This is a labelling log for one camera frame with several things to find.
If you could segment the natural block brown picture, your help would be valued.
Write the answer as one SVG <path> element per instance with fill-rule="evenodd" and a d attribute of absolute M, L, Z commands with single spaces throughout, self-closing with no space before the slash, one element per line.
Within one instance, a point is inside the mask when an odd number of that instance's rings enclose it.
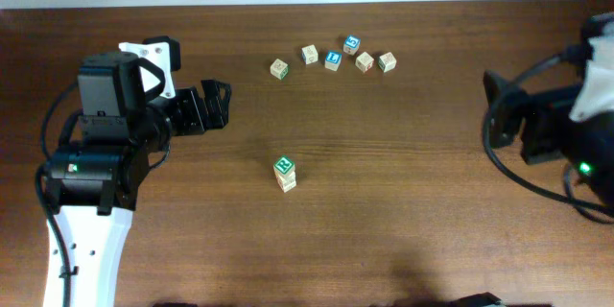
<path fill-rule="evenodd" d="M 273 170 L 278 177 L 288 179 L 295 172 L 295 163 L 282 155 L 273 164 Z"/>

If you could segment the yellow wooden block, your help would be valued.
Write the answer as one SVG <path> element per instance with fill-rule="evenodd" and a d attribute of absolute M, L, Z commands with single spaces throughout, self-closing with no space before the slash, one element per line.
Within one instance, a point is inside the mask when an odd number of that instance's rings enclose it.
<path fill-rule="evenodd" d="M 281 188 L 281 190 L 284 193 L 289 192 L 290 190 L 294 189 L 296 187 L 296 179 L 295 178 L 291 178 L 291 179 L 282 179 L 279 178 L 277 180 L 277 183 L 279 185 L 279 187 Z"/>

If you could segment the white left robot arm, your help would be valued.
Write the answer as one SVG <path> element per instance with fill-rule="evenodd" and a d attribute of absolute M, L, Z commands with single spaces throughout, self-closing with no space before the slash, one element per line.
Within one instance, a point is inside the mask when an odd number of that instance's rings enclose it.
<path fill-rule="evenodd" d="M 225 127 L 231 87 L 204 80 L 176 89 L 180 45 L 166 35 L 123 42 L 83 59 L 71 91 L 81 107 L 66 119 L 54 152 L 35 172 L 49 232 L 46 306 L 111 306 L 138 188 L 177 136 Z"/>

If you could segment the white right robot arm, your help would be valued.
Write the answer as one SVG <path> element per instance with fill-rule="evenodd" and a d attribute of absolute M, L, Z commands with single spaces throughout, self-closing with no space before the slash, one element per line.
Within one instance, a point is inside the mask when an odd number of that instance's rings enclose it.
<path fill-rule="evenodd" d="M 522 83 L 569 63 L 580 83 L 530 94 Z M 589 17 L 580 41 L 506 80 L 487 70 L 488 108 L 481 137 L 488 159 L 508 179 L 535 194 L 574 207 L 591 222 L 613 222 L 613 15 Z M 562 194 L 512 172 L 496 150 L 522 142 L 528 165 L 565 159 Z"/>

